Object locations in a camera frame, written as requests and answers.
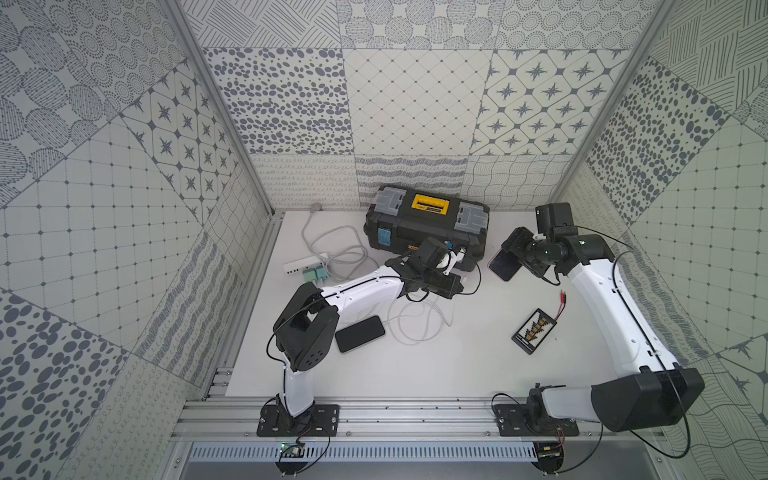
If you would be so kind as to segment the phone with mint case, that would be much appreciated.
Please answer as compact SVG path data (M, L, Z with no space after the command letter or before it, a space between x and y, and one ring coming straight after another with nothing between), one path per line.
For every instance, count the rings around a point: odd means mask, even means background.
M339 351L344 354L375 341L385 335L384 325L378 315L365 318L335 333Z

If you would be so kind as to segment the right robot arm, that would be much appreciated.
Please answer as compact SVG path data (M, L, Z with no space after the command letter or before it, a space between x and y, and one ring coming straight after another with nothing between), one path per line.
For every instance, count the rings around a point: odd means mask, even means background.
M686 419L705 382L663 345L626 289L616 256L599 235L555 227L535 238L512 231L502 250L537 278L548 270L568 278L589 308L608 347L616 377L582 387L534 387L526 401L529 428L557 420L599 422L612 432L671 426Z

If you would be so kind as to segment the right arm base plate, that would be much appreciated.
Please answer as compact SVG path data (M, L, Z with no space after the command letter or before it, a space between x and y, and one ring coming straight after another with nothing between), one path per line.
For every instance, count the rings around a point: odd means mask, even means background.
M566 437L580 435L576 422L565 419L555 419L546 413L532 414L526 406L517 404L500 404L492 407L499 434L502 437L534 436L555 437L564 434Z

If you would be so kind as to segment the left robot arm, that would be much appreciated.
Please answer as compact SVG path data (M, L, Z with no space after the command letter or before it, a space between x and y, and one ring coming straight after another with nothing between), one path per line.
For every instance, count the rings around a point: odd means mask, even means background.
M342 284L320 288L311 282L295 291L273 325L274 344L283 364L278 394L282 413L292 419L315 404L312 370L325 359L341 319L422 290L445 299L462 293L462 277L440 265L390 259L373 272Z

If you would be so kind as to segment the phone with pink case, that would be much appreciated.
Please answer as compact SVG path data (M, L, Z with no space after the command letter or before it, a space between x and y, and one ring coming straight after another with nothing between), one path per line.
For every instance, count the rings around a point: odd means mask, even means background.
M500 249L488 264L488 269L504 282L510 281L520 268L519 259L505 249Z

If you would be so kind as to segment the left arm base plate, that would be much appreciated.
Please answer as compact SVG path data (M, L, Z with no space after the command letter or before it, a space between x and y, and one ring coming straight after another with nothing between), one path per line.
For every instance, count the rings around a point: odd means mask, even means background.
M313 404L307 411L292 417L282 405L269 404L260 411L256 431L258 437L335 437L340 406Z

